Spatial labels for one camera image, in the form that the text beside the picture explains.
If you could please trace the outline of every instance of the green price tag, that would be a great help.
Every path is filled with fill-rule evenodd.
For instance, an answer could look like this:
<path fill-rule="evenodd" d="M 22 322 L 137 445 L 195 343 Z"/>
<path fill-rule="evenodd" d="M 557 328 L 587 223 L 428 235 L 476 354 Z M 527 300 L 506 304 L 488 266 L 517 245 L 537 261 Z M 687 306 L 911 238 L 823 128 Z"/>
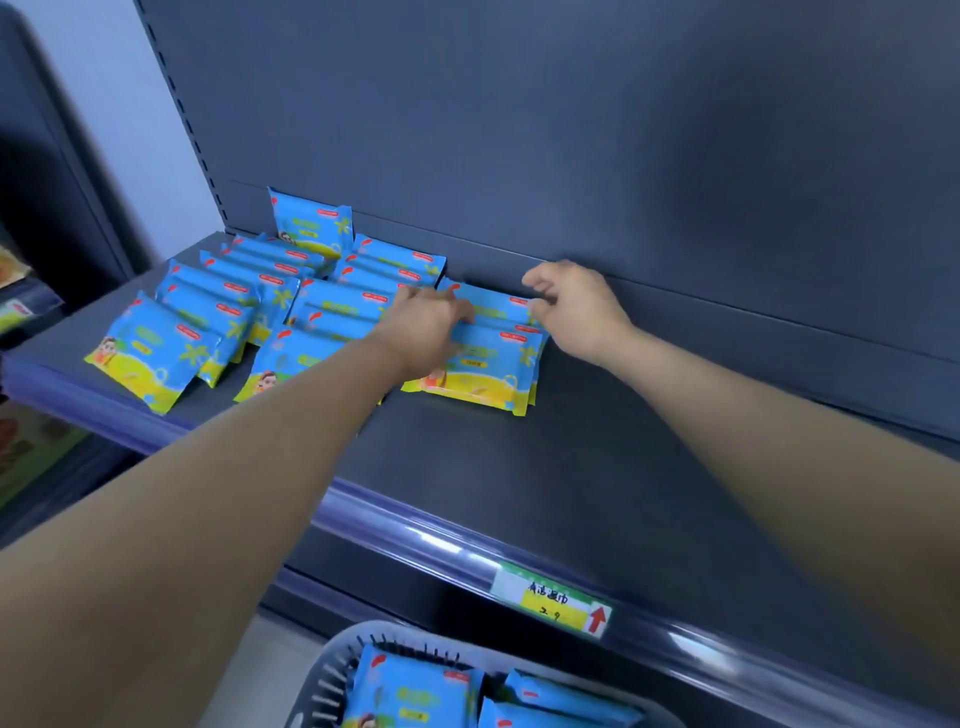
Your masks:
<path fill-rule="evenodd" d="M 506 561 L 500 562 L 490 593 L 524 612 L 598 640 L 613 614 L 609 604 Z"/>

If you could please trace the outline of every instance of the red logo on package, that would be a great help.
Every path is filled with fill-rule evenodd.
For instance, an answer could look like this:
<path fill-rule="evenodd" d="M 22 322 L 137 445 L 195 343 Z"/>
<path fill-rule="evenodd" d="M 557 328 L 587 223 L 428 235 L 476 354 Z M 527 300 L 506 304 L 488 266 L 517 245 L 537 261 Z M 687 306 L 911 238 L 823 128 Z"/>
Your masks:
<path fill-rule="evenodd" d="M 177 331 L 186 336 L 188 339 L 193 339 L 196 341 L 200 338 L 200 334 L 194 331 L 192 328 L 186 327 L 183 324 L 177 324 Z"/>

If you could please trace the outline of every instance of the cartoon child illustration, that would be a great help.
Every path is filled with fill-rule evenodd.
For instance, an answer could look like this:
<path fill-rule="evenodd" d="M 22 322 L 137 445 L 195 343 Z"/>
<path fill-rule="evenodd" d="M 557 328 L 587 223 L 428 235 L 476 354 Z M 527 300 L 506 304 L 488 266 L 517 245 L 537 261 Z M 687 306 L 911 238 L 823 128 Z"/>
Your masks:
<path fill-rule="evenodd" d="M 275 385 L 276 372 L 264 372 L 262 375 L 260 375 L 260 379 L 258 379 L 256 384 L 253 386 L 253 393 L 258 395 L 261 392 L 266 392 Z"/>
<path fill-rule="evenodd" d="M 97 351 L 93 353 L 93 361 L 104 367 L 117 353 L 117 340 L 107 336 L 100 342 Z"/>

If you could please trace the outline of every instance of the plastic basket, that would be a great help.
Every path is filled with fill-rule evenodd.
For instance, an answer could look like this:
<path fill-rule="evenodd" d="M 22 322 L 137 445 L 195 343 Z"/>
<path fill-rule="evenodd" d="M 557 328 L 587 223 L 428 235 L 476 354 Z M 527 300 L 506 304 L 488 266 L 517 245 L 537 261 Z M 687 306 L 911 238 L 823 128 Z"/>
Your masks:
<path fill-rule="evenodd" d="M 285 728 L 333 728 L 340 724 L 346 707 L 348 675 L 356 667 L 360 653 L 368 643 L 374 643 L 381 649 L 399 655 L 419 657 L 458 669 L 479 667 L 488 674 L 505 674 L 514 668 L 521 669 L 571 688 L 635 705 L 647 714 L 647 721 L 644 723 L 646 726 L 684 728 L 684 724 L 676 716 L 652 700 L 503 652 L 449 640 L 388 621 L 364 621 L 354 624 L 324 646 L 300 688 L 293 710 L 284 724 Z"/>

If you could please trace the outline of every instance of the wet wipes package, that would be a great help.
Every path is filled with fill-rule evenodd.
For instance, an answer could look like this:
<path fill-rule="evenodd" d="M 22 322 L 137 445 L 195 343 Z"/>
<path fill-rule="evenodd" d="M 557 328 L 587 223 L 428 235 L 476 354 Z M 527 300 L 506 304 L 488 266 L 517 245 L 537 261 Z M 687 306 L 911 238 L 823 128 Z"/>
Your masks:
<path fill-rule="evenodd" d="M 478 728 L 596 728 L 591 720 L 559 716 L 513 703 L 495 703 L 484 698 Z"/>
<path fill-rule="evenodd" d="M 352 252 L 386 263 L 394 268 L 426 274 L 430 277 L 430 285 L 437 282 L 446 265 L 446 258 L 442 255 L 412 251 L 409 248 L 377 240 L 367 235 L 358 234 L 354 238 Z"/>
<path fill-rule="evenodd" d="M 353 210 L 332 207 L 268 187 L 279 238 L 328 258 L 339 258 L 353 247 Z"/>
<path fill-rule="evenodd" d="M 606 700 L 588 692 L 580 692 L 558 685 L 549 680 L 527 675 L 513 670 L 504 685 L 510 689 L 516 700 L 524 705 L 546 711 L 566 713 L 592 720 L 602 725 L 627 726 L 639 725 L 646 715 L 629 705 Z"/>
<path fill-rule="evenodd" d="M 361 319 L 356 316 L 345 316 L 333 311 L 322 311 L 319 308 L 307 306 L 292 326 L 304 331 L 329 336 L 337 341 L 352 341 L 362 339 L 376 326 L 376 321 Z"/>
<path fill-rule="evenodd" d="M 437 284 L 438 291 L 453 291 L 453 294 L 460 299 L 467 299 L 473 304 L 473 310 L 477 318 L 496 319 L 498 321 L 509 321 L 513 324 L 524 324 L 529 327 L 536 327 L 538 322 L 530 315 L 527 310 L 529 299 L 520 296 L 511 296 L 509 293 L 500 293 L 491 291 L 489 288 L 481 288 L 477 285 L 468 283 L 459 283 L 444 276 Z M 540 381 L 540 355 L 546 346 L 550 334 L 546 331 L 538 332 L 543 334 L 540 340 L 540 351 L 537 352 L 537 364 L 534 367 L 534 380 L 530 386 L 530 397 L 528 404 L 537 403 L 537 384 Z"/>
<path fill-rule="evenodd" d="M 542 334 L 461 323 L 450 338 L 461 350 L 447 360 L 444 372 L 408 381 L 401 389 L 472 401 L 524 417 Z"/>
<path fill-rule="evenodd" d="M 320 334 L 281 328 L 260 347 L 247 382 L 233 400 L 244 401 L 266 392 L 281 381 L 323 361 L 343 346 L 342 341 Z"/>
<path fill-rule="evenodd" d="M 191 268 L 188 265 L 178 263 L 175 258 L 171 258 L 164 280 L 170 278 L 182 280 L 184 283 L 201 288 L 207 293 L 212 293 L 217 298 L 234 301 L 243 306 L 257 307 L 263 300 L 263 285 L 259 283 L 251 284 L 248 281 L 225 278 L 211 273 L 205 268 Z"/>
<path fill-rule="evenodd" d="M 248 238 L 237 235 L 231 241 L 231 245 L 244 253 L 259 255 L 301 268 L 309 268 L 312 271 L 312 276 L 316 276 L 326 268 L 326 258 L 319 253 L 290 246 L 278 238 L 268 238 L 266 236 Z"/>
<path fill-rule="evenodd" d="M 361 288 L 372 288 L 385 293 L 396 293 L 403 286 L 432 285 L 428 276 L 417 271 L 394 268 L 378 260 L 366 260 L 361 255 L 350 254 L 337 261 L 330 279 Z"/>
<path fill-rule="evenodd" d="M 461 728 L 472 725 L 470 675 L 367 644 L 360 655 L 343 728 Z"/>
<path fill-rule="evenodd" d="M 286 321 L 290 306 L 300 291 L 299 278 L 275 276 L 262 268 L 214 257 L 207 251 L 200 251 L 200 261 L 207 271 L 219 276 L 263 287 L 263 300 L 253 314 L 250 334 L 247 336 L 251 344 L 261 346 Z"/>
<path fill-rule="evenodd" d="M 84 361 L 163 415 L 170 411 L 221 338 L 214 331 L 184 321 L 139 291 Z"/>
<path fill-rule="evenodd" d="M 200 379 L 215 387 L 227 364 L 243 355 L 254 307 L 224 301 L 202 288 L 179 280 L 176 275 L 168 276 L 160 283 L 156 288 L 156 300 L 191 324 L 223 337 L 197 372 Z"/>
<path fill-rule="evenodd" d="M 290 308 L 287 323 L 297 323 L 300 313 L 306 309 L 332 311 L 343 316 L 379 321 L 393 302 L 393 294 L 351 285 L 337 285 L 329 280 L 307 279 L 300 285 L 300 292 Z"/>
<path fill-rule="evenodd" d="M 258 253 L 249 252 L 246 248 L 231 247 L 228 243 L 220 246 L 220 255 L 229 257 L 234 263 L 250 265 L 253 268 L 263 268 L 278 276 L 296 276 L 299 279 L 312 278 L 315 271 L 309 265 L 298 265 L 286 260 L 276 260 Z"/>

